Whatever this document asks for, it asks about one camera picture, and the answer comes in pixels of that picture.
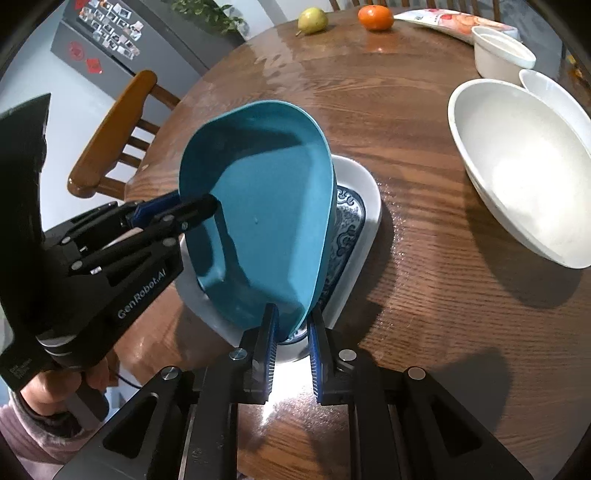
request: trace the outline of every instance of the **round wooden table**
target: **round wooden table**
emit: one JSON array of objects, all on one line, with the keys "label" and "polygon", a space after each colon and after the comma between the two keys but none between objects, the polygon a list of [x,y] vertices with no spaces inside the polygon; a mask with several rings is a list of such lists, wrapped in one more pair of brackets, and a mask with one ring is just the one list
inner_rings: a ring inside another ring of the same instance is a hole
[{"label": "round wooden table", "polygon": [[[465,174],[447,102],[478,77],[473,48],[397,22],[369,33],[356,10],[328,31],[280,25],[237,48],[163,125],[128,199],[177,187],[183,150],[209,119],[259,99],[309,112],[336,154],[376,178],[383,218],[337,328],[385,367],[429,369],[530,470],[550,479],[591,420],[591,272],[529,252],[496,222]],[[230,346],[173,286],[118,343],[145,382],[202,366]],[[346,408],[316,405],[305,359],[279,365],[271,400],[241,406],[238,468],[256,480],[349,474]]]}]

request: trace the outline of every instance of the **pink sleeve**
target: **pink sleeve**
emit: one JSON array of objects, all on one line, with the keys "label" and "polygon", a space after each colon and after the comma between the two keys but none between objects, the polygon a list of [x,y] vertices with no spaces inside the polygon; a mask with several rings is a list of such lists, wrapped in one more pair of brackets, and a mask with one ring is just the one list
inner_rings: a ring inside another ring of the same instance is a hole
[{"label": "pink sleeve", "polygon": [[26,414],[12,392],[8,405],[0,407],[0,431],[35,480],[51,480],[94,434],[82,431],[64,439],[45,432]]}]

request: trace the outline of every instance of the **blue plastic dish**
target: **blue plastic dish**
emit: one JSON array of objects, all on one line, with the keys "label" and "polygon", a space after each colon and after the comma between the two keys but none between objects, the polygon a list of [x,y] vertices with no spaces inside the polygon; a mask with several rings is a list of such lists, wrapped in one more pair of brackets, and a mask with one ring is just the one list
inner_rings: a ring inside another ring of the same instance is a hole
[{"label": "blue plastic dish", "polygon": [[178,186],[183,200],[220,200],[214,217],[186,234],[218,311],[248,329],[273,302],[279,340],[290,336],[320,297],[335,224],[335,174],[318,124],[277,100],[228,112],[193,135]]}]

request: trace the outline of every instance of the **green plant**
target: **green plant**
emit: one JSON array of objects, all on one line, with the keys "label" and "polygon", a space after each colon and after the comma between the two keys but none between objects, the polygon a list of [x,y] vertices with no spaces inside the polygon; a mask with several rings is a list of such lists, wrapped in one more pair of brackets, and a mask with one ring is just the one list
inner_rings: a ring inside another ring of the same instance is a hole
[{"label": "green plant", "polygon": [[231,5],[220,7],[213,0],[174,0],[171,7],[175,12],[186,17],[199,17],[205,20],[222,34],[236,31],[244,23],[243,18],[224,13],[232,7]]}]

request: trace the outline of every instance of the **plastic bag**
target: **plastic bag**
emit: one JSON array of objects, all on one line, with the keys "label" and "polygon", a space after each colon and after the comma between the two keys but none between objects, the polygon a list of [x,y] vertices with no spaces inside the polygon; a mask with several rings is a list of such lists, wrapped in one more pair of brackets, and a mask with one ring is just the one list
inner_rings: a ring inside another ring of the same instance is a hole
[{"label": "plastic bag", "polygon": [[411,10],[395,15],[394,18],[396,20],[403,20],[405,22],[433,28],[452,37],[459,38],[470,45],[474,45],[472,27],[477,25],[494,28],[499,32],[503,32],[510,37],[521,41],[519,30],[515,27],[453,10],[445,10],[441,8]]}]

